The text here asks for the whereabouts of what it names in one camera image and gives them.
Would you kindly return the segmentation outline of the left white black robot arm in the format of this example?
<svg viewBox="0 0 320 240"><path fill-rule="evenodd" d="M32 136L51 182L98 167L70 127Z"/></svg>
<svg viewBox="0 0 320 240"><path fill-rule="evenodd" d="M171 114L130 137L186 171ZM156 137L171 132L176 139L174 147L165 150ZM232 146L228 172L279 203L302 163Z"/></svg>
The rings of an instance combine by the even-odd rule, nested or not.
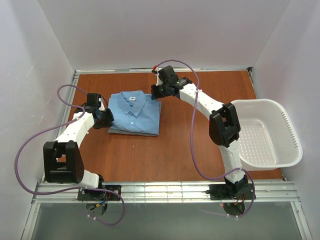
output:
<svg viewBox="0 0 320 240"><path fill-rule="evenodd" d="M55 141L44 144L44 176L47 182L92 189L102 186L102 176L85 169L80 146L90 129L113 125L114 116L109 108L105 108L103 101L100 94L88 93L86 102L74 111L71 124Z"/></svg>

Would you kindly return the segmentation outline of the light blue long sleeve shirt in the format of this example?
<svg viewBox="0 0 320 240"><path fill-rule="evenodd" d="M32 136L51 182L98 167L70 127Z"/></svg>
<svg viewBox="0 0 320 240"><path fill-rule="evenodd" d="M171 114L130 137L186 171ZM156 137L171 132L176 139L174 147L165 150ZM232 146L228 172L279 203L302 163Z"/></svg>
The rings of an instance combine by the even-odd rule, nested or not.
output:
<svg viewBox="0 0 320 240"><path fill-rule="evenodd" d="M110 128L159 135L162 103L138 91L113 93L108 102L114 121Z"/></svg>

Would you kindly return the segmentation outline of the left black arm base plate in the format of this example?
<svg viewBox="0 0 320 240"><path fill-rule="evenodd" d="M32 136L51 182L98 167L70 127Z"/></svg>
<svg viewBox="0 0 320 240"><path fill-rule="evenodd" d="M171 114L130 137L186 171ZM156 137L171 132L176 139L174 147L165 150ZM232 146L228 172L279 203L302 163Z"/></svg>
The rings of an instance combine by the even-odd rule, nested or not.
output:
<svg viewBox="0 0 320 240"><path fill-rule="evenodd" d="M106 189L108 191L112 191L117 193L118 195L121 195L122 192L122 186L119 184L116 185L103 185L103 189ZM120 198L115 195L114 193L105 192L101 190L88 190L83 189L78 191L77 195L78 201L119 201Z"/></svg>

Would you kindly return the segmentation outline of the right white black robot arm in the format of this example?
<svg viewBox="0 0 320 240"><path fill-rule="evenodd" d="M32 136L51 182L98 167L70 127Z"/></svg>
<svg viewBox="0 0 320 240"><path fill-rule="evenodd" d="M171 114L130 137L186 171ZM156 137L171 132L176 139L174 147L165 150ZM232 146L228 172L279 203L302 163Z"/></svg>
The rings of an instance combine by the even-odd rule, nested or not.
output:
<svg viewBox="0 0 320 240"><path fill-rule="evenodd" d="M243 194L248 185L248 177L242 168L239 153L240 121L236 107L230 102L223 104L204 93L198 84L190 79L180 78L172 66L161 69L154 66L152 73L157 82L151 86L151 97L155 99L177 97L194 107L191 123L194 124L196 111L209 121L209 136L220 150L225 169L223 175L228 194L236 197Z"/></svg>

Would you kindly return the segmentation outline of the grey long sleeve shirt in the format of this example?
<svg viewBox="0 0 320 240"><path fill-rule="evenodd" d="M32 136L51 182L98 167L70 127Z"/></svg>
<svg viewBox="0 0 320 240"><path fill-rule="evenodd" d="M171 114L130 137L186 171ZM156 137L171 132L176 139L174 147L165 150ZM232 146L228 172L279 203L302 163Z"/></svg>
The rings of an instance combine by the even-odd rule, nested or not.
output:
<svg viewBox="0 0 320 240"><path fill-rule="evenodd" d="M124 131L124 130L118 130L118 129L113 129L113 128L109 128L108 133L109 134L120 134L120 135L145 136L145 137L157 137L158 136L158 134L131 132L131 131Z"/></svg>

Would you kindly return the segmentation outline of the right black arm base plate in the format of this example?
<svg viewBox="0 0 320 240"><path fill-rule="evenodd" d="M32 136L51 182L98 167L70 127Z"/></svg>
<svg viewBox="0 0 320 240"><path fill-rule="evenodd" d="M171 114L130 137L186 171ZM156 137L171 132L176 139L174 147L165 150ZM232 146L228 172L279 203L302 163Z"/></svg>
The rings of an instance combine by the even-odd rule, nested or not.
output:
<svg viewBox="0 0 320 240"><path fill-rule="evenodd" d="M230 193L226 184L210 184L205 193L210 196L211 200L252 200L256 198L251 183L241 193Z"/></svg>

